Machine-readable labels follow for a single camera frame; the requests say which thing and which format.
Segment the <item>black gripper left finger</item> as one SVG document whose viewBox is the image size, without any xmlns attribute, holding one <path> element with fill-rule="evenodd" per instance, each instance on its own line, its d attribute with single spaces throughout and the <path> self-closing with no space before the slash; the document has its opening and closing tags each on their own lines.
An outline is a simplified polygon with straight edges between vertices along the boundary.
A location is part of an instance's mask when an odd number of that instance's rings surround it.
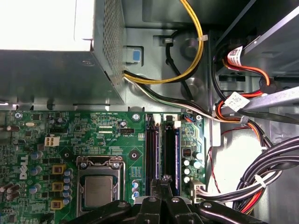
<svg viewBox="0 0 299 224">
<path fill-rule="evenodd" d="M 131 205 L 123 200 L 116 200 L 81 215 L 68 224 L 158 224 L 160 223 L 162 192 L 161 179 L 150 183 L 150 195 L 140 203 Z"/>
</svg>

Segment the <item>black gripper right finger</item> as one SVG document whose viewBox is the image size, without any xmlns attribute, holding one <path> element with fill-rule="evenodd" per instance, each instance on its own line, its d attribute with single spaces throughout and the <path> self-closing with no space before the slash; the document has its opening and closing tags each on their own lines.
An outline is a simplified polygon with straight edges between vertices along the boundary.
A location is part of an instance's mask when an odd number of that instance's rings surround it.
<svg viewBox="0 0 299 224">
<path fill-rule="evenodd" d="M 221 203 L 205 200 L 197 205 L 186 203 L 184 198 L 172 194 L 172 176 L 163 175 L 163 200 L 173 224 L 264 224 Z"/>
</svg>

